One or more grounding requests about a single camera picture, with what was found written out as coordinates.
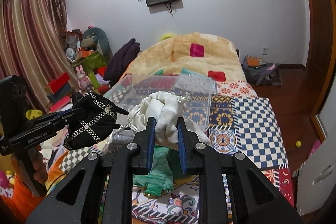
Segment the orange left sleeve forearm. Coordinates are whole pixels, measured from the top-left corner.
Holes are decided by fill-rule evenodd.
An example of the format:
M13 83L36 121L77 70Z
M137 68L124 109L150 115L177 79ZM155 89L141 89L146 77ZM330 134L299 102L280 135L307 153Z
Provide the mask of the orange left sleeve forearm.
M29 215L45 198L46 195L34 196L16 175L13 196L10 198L1 195L1 223L25 223Z

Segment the left hand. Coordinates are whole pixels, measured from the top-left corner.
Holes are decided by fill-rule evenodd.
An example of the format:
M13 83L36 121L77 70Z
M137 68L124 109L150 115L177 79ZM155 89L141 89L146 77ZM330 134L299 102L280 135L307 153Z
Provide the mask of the left hand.
M44 197L46 195L46 182L48 180L48 172L43 162L43 155L40 145L31 148L27 153L22 154L18 159L14 154L11 155L10 161L16 172L16 176L29 188L35 197Z

